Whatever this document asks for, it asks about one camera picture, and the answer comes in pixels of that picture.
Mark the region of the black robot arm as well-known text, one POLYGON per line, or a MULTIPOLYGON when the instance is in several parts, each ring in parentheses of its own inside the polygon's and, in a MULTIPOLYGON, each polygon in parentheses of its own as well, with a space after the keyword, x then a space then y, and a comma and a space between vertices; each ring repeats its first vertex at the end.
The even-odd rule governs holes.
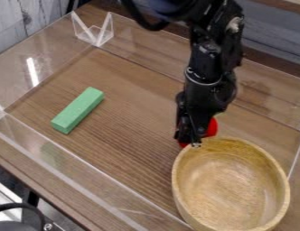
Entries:
POLYGON ((227 109, 237 95, 234 69, 243 58, 243 9, 235 0, 150 0, 159 17, 150 23, 132 0, 119 0, 134 21, 148 31, 164 29, 172 22, 190 29, 188 65, 183 71, 183 89, 175 96, 179 144, 198 147, 217 133, 214 116, 227 109))

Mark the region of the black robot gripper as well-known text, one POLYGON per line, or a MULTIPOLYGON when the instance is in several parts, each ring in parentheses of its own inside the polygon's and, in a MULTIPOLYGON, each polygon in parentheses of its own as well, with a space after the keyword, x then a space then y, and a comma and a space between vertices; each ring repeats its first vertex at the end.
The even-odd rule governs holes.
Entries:
POLYGON ((209 80, 194 72, 184 72, 183 89, 175 96, 176 120, 174 139, 199 147, 214 115, 222 113, 237 95, 234 72, 209 80))

